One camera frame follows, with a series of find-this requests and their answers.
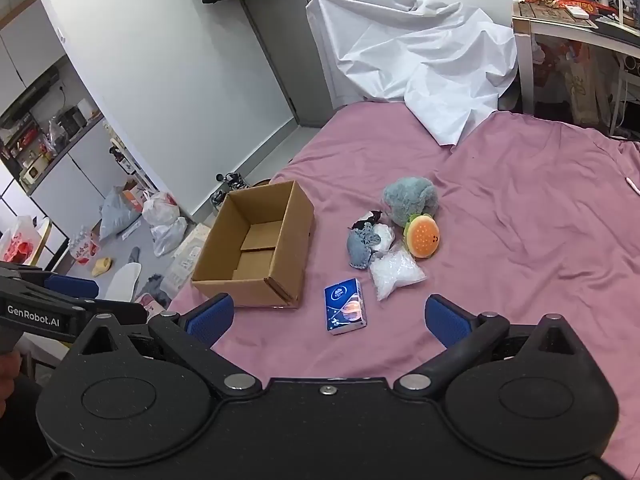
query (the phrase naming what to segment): gray plush toy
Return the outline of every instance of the gray plush toy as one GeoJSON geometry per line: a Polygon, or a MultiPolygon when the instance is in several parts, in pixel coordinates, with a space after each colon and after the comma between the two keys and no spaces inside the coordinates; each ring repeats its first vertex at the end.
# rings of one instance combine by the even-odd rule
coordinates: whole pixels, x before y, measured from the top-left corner
{"type": "Polygon", "coordinates": [[[391,219],[404,228],[411,215],[434,216],[438,210],[436,188],[426,178],[408,176],[385,187],[383,202],[391,209],[391,219]]]}

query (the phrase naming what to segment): human hand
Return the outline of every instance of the human hand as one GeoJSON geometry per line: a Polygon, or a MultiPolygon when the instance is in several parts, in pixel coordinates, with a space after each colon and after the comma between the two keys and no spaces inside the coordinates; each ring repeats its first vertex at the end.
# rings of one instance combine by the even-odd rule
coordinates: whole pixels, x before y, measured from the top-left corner
{"type": "Polygon", "coordinates": [[[5,400],[14,392],[14,379],[20,372],[20,354],[17,350],[0,355],[0,417],[6,409],[5,400]]]}

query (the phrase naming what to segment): door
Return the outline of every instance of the door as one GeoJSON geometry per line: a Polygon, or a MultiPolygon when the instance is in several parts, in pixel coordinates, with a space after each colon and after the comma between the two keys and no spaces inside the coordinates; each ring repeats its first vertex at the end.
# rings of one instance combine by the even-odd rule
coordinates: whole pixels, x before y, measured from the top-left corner
{"type": "Polygon", "coordinates": [[[0,43],[0,115],[24,92],[25,86],[4,45],[0,43]]]}
{"type": "Polygon", "coordinates": [[[243,0],[243,6],[298,123],[322,127],[334,109],[306,20],[309,1],[243,0]]]}
{"type": "Polygon", "coordinates": [[[18,14],[0,37],[26,86],[65,55],[40,0],[18,14]]]}
{"type": "Polygon", "coordinates": [[[127,174],[109,153],[110,148],[109,134],[98,123],[69,151],[80,171],[105,198],[111,188],[127,183],[127,174]]]}
{"type": "Polygon", "coordinates": [[[80,232],[82,226],[93,228],[100,221],[103,196],[65,155],[31,195],[46,215],[67,237],[80,232]]]}

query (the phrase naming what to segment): hamburger plush toy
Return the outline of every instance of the hamburger plush toy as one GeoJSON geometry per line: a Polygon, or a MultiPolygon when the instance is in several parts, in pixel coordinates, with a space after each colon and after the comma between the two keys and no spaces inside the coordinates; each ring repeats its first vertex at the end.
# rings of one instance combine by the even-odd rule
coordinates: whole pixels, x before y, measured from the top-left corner
{"type": "Polygon", "coordinates": [[[414,258],[429,258],[440,244],[440,230],[430,215],[411,215],[404,226],[404,243],[414,258]]]}

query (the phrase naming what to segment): blue gripper pad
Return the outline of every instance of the blue gripper pad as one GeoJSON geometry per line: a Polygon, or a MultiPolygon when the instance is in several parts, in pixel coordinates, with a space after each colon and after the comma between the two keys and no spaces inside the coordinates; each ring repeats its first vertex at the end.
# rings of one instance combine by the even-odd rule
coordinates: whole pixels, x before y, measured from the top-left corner
{"type": "Polygon", "coordinates": [[[180,317],[184,331],[207,347],[220,339],[233,321],[234,300],[228,294],[218,294],[180,317]]]}
{"type": "Polygon", "coordinates": [[[52,274],[44,280],[44,288],[72,298],[91,298],[92,300],[98,297],[100,290],[94,280],[83,280],[60,274],[52,274]]]}
{"type": "Polygon", "coordinates": [[[431,333],[446,348],[464,339],[473,330],[471,314],[465,316],[456,310],[462,310],[438,295],[430,296],[424,308],[424,321],[431,333]]]}

